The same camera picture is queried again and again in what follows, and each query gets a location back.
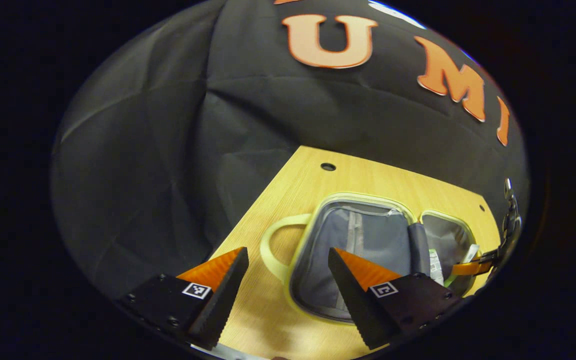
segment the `screw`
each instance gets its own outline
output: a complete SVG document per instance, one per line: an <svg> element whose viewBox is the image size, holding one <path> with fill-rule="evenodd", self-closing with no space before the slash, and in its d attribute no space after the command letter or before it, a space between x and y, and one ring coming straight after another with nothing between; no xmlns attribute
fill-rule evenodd
<svg viewBox="0 0 576 360"><path fill-rule="evenodd" d="M176 328L179 326L179 321L177 319L175 319L173 316L169 316L167 323L172 326L173 328Z"/></svg>

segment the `black cloth backdrop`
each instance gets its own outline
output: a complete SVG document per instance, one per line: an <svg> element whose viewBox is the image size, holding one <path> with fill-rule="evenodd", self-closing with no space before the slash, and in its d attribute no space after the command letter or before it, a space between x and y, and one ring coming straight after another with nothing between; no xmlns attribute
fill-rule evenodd
<svg viewBox="0 0 576 360"><path fill-rule="evenodd" d="M346 69L298 62L282 25L297 14L327 17L320 43L332 51L346 46L335 16L374 19L371 59ZM484 123L418 85L426 55L415 35L484 78ZM497 96L510 109L506 147ZM208 0L126 43L78 91L55 137L55 218L82 271L118 297L205 261L306 145L481 194L501 227L505 178L523 209L530 200L513 100L449 40L365 1Z"/></svg>

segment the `orange letter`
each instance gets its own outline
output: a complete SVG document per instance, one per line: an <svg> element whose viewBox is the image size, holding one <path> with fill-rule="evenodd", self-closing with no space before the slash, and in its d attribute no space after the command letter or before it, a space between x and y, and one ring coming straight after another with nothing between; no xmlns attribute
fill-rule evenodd
<svg viewBox="0 0 576 360"><path fill-rule="evenodd" d="M455 103L463 99L462 105L472 116L482 123L486 121L484 114L484 80L467 64L457 69L455 62L448 53L436 43L415 36L414 39L425 48L425 75L417 78L419 85L445 96L450 89L450 97Z"/></svg>
<svg viewBox="0 0 576 360"><path fill-rule="evenodd" d="M496 138L499 139L503 146L508 146L508 118L510 117L510 111L508 111L506 103L499 96L496 99L499 100L499 107L501 108L501 119L499 120L499 127L496 128Z"/></svg>
<svg viewBox="0 0 576 360"><path fill-rule="evenodd" d="M297 61L318 68L344 69L360 66L373 54L372 27L377 22L358 16L337 16L345 24L347 45L343 51L324 50L320 45L322 14L298 14L283 19L288 27L288 48Z"/></svg>

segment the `wooden tabletop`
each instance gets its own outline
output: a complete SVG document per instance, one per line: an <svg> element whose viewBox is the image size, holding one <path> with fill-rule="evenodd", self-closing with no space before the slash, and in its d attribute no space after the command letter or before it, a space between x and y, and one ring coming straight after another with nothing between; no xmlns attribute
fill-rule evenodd
<svg viewBox="0 0 576 360"><path fill-rule="evenodd" d="M322 163L333 164L336 170L323 170ZM416 218L425 210L436 210L462 219L482 253L500 244L490 208L478 194L379 162L300 146L212 255L215 258L245 246L249 257L220 344L268 359L343 360L371 353L355 326L317 321L293 309L282 283L259 254L261 236L272 223L291 215L311 214L326 196L336 192L388 198L405 205ZM303 226L277 231L270 242L277 259L290 263L303 232ZM467 295L482 287L486 277L477 276Z"/></svg>

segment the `bag handle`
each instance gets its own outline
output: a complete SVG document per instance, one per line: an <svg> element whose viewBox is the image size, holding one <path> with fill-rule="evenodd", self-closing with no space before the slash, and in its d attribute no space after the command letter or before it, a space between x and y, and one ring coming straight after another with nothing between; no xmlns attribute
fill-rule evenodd
<svg viewBox="0 0 576 360"><path fill-rule="evenodd" d="M283 228L284 226L307 225L311 220L311 216L311 214L300 214L282 218L270 225L263 235L261 235L261 244L259 245L261 260L263 260L265 267L267 267L272 275L276 276L282 284L285 284L288 280L288 276L290 276L288 266L277 260L272 251L270 251L270 238L277 230L279 230L279 228Z"/></svg>

